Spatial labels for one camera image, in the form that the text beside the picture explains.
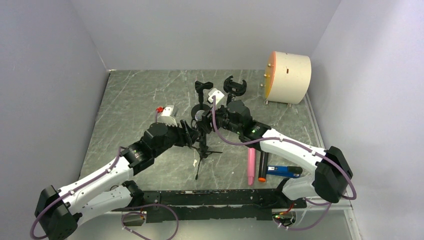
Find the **black tripod microphone stand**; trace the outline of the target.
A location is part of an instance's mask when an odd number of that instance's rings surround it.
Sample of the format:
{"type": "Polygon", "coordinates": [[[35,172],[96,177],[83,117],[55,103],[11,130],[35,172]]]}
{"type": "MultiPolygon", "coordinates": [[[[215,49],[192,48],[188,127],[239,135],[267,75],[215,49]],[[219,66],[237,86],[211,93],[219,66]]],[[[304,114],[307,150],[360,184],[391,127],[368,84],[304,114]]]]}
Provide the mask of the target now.
{"type": "Polygon", "coordinates": [[[206,159],[211,154],[222,154],[223,152],[209,150],[209,147],[207,146],[207,134],[198,128],[198,123],[195,122],[195,119],[192,119],[190,124],[191,124],[191,127],[195,129],[199,134],[199,137],[197,139],[198,147],[194,147],[194,149],[198,152],[200,157],[199,163],[197,166],[196,176],[195,176],[195,180],[197,180],[199,177],[199,170],[200,170],[200,165],[202,160],[206,159]]]}

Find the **black round-base clip stand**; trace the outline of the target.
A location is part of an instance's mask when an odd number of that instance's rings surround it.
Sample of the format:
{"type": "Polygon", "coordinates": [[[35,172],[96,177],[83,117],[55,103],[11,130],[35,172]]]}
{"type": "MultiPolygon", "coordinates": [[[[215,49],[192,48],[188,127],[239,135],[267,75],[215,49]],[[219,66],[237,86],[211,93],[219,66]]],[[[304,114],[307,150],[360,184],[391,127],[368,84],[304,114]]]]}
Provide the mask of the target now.
{"type": "Polygon", "coordinates": [[[197,93],[197,97],[198,97],[198,104],[196,104],[192,109],[191,109],[191,117],[192,119],[195,119],[195,115],[198,111],[200,110],[204,110],[204,111],[209,111],[211,108],[204,103],[204,90],[211,90],[214,87],[214,84],[210,81],[208,82],[200,82],[198,80],[195,81],[194,83],[194,88],[195,91],[197,93]]]}

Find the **black round-base shock-mount stand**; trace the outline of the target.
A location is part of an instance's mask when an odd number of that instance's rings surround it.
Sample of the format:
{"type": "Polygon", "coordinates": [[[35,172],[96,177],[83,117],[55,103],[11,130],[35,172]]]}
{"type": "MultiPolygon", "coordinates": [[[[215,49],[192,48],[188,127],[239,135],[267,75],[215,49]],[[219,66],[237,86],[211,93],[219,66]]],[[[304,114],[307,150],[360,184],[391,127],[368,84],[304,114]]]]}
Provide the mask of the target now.
{"type": "Polygon", "coordinates": [[[233,80],[234,76],[230,75],[223,82],[223,90],[227,93],[226,103],[227,106],[230,102],[232,102],[236,97],[240,97],[244,95],[247,91],[247,82],[246,80],[242,80],[242,83],[235,82],[233,80]]]}

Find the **pink microphone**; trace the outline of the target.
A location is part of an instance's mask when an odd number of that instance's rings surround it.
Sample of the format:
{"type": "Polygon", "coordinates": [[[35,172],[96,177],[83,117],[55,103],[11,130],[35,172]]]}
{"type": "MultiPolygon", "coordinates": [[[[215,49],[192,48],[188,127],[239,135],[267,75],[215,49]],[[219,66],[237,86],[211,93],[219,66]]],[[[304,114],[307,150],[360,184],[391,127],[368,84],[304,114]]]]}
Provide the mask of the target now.
{"type": "Polygon", "coordinates": [[[247,184],[252,186],[255,181],[256,172],[256,150],[254,148],[247,149],[247,184]]]}

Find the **black microphone orange end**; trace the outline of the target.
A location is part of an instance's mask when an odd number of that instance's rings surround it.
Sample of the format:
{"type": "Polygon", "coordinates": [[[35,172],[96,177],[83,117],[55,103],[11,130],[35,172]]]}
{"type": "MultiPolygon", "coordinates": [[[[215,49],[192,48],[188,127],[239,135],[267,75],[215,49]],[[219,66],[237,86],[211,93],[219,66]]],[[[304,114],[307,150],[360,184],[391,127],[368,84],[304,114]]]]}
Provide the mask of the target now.
{"type": "Polygon", "coordinates": [[[265,183],[267,181],[269,153],[261,151],[259,157],[258,181],[265,183]]]}

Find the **grey-head microphone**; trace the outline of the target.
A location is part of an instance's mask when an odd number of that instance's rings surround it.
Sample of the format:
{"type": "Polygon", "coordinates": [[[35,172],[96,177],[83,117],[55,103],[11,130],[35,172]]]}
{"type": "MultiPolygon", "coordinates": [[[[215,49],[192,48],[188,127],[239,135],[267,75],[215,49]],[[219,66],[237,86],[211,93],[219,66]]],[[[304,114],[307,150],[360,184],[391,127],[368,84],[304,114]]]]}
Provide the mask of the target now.
{"type": "Polygon", "coordinates": [[[194,120],[196,123],[201,123],[204,120],[205,110],[198,110],[194,115],[194,120]]]}

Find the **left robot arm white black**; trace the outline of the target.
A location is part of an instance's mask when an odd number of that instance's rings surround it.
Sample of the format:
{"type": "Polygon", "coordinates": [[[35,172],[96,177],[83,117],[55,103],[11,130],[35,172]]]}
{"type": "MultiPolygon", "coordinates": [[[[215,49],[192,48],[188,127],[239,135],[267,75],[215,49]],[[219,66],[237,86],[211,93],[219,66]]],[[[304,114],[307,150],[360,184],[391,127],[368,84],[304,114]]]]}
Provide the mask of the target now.
{"type": "Polygon", "coordinates": [[[146,203],[144,192],[131,178],[154,164],[172,148],[192,147],[200,134],[185,120],[176,126],[155,122],[139,141],[118,148],[116,157],[86,177],[55,189],[49,185],[40,193],[30,237],[38,239],[35,227],[45,232],[41,239],[64,240],[84,222],[115,209],[137,210],[146,203]]]}

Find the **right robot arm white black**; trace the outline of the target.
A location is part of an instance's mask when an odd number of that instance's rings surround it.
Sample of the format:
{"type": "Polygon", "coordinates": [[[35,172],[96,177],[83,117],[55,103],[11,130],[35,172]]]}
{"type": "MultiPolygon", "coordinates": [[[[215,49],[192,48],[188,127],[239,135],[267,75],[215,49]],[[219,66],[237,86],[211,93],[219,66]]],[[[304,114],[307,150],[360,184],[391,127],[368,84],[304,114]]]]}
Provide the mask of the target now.
{"type": "Polygon", "coordinates": [[[250,110],[241,100],[231,102],[230,106],[242,108],[242,112],[230,111],[217,104],[215,96],[210,97],[208,102],[211,109],[204,112],[198,126],[205,124],[208,128],[212,127],[227,144],[246,146],[283,157],[308,173],[303,177],[281,181],[274,195],[278,206],[286,208],[293,201],[307,197],[321,197],[329,203],[338,203],[341,198],[357,198],[352,183],[353,175],[339,148],[332,146],[325,149],[307,145],[266,124],[254,121],[250,110]]]}

